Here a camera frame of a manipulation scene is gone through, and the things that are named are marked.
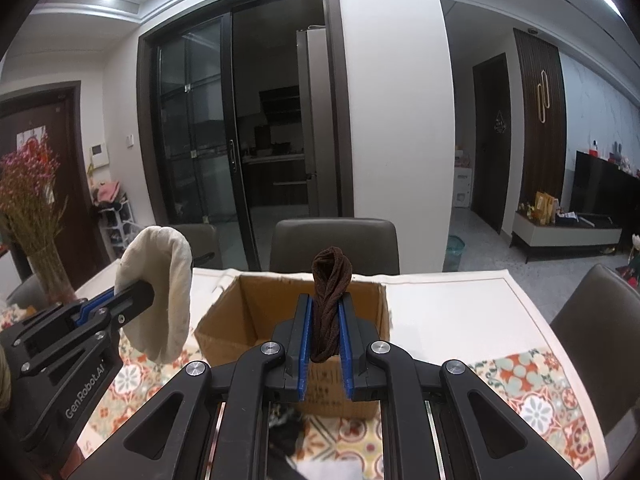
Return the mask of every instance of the cream plush object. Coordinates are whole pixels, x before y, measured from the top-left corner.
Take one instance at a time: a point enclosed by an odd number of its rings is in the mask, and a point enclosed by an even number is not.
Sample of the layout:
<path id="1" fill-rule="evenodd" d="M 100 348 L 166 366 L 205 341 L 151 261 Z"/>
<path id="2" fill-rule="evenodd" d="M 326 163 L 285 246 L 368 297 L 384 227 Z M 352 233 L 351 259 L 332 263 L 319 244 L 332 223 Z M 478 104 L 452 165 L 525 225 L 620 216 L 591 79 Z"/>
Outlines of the cream plush object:
<path id="1" fill-rule="evenodd" d="M 147 227 L 124 251 L 115 292 L 137 280 L 154 288 L 154 302 L 124 327 L 133 348 L 156 363 L 178 358 L 189 332 L 191 248 L 171 227 Z"/>

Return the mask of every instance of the twisted brown fabric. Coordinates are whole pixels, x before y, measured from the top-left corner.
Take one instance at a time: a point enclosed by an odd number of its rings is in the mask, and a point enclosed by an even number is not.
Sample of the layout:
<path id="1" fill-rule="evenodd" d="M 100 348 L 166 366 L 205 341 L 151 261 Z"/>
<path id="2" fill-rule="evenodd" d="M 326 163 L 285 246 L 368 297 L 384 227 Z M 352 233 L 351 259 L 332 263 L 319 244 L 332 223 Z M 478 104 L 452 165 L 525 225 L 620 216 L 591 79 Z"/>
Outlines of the twisted brown fabric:
<path id="1" fill-rule="evenodd" d="M 314 258 L 311 360 L 324 363 L 340 351 L 338 300 L 351 282 L 351 262 L 338 247 L 329 247 Z"/>

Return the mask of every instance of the floral patterned tablecloth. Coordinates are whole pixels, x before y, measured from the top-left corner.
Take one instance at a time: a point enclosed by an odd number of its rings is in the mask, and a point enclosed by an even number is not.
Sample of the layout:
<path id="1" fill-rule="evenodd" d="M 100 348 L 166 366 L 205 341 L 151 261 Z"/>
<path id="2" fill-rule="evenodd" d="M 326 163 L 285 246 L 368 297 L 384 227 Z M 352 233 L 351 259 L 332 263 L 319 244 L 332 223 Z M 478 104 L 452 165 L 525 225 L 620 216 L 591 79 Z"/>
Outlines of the floral patterned tablecloth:
<path id="1" fill-rule="evenodd" d="M 2 328 L 24 311 L 0 312 Z M 178 370 L 202 359 L 193 329 L 182 354 L 170 365 L 158 365 L 120 340 L 122 370 L 111 383 L 78 444 L 87 456 L 116 431 Z M 574 468 L 594 456 L 591 436 L 558 359 L 549 348 L 469 364 L 469 367 Z M 371 420 L 305 417 L 305 439 L 294 460 L 358 460 L 363 478 L 383 478 L 380 414 Z"/>

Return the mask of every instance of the cardboard box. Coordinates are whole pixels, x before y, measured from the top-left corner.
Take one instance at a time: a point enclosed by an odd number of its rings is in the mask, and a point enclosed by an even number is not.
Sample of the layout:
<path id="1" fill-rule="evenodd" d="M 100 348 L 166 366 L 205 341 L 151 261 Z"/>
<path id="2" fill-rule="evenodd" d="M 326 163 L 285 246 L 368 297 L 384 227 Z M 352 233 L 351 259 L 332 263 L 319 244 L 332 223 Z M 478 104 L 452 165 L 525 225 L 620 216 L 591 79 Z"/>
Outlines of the cardboard box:
<path id="1" fill-rule="evenodd" d="M 276 324 L 291 319 L 300 294 L 313 294 L 313 282 L 273 276 L 238 276 L 202 317 L 195 337 L 211 366 L 238 359 L 243 352 L 268 341 Z M 389 339 L 385 287 L 379 283 L 351 282 L 356 316 L 375 323 L 380 339 Z M 372 418 L 377 402 L 351 402 L 344 395 L 340 358 L 309 363 L 303 413 L 347 418 Z"/>

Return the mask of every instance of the television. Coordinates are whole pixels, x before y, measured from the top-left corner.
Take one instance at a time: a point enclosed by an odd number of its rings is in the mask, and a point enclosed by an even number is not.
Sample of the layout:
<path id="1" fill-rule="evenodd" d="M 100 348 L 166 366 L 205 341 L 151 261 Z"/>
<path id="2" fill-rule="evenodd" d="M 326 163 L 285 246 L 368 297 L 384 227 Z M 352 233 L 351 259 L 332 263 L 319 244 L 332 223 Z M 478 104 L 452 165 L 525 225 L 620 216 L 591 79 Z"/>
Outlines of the television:
<path id="1" fill-rule="evenodd" d="M 570 210 L 606 215 L 622 227 L 622 244 L 640 234 L 640 180 L 602 158 L 576 152 Z"/>

